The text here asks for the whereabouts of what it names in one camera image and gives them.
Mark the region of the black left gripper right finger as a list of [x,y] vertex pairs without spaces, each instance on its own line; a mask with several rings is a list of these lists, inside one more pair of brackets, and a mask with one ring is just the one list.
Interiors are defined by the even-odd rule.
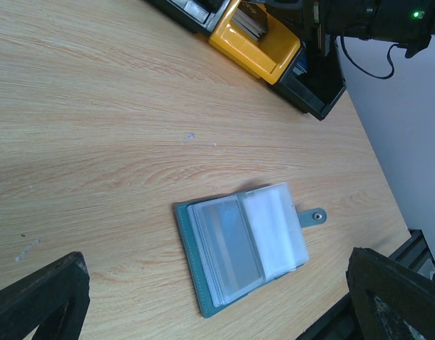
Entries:
[[355,248],[346,279],[364,339],[435,339],[435,273],[429,279]]

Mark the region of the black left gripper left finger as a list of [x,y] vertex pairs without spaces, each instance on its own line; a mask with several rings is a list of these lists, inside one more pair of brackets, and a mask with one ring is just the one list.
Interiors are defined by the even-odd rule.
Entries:
[[90,297],[84,256],[73,251],[0,290],[0,339],[78,339]]

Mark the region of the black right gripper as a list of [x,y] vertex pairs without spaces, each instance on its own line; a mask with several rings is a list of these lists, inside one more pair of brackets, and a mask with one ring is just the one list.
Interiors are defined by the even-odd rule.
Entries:
[[377,12],[376,1],[265,1],[264,6],[308,49],[323,56],[338,36],[370,39]]

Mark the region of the teal leather card holder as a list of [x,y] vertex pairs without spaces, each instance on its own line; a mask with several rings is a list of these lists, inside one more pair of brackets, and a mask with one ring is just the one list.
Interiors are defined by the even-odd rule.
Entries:
[[174,204],[200,313],[210,318],[309,261],[303,231],[327,221],[298,212],[287,183]]

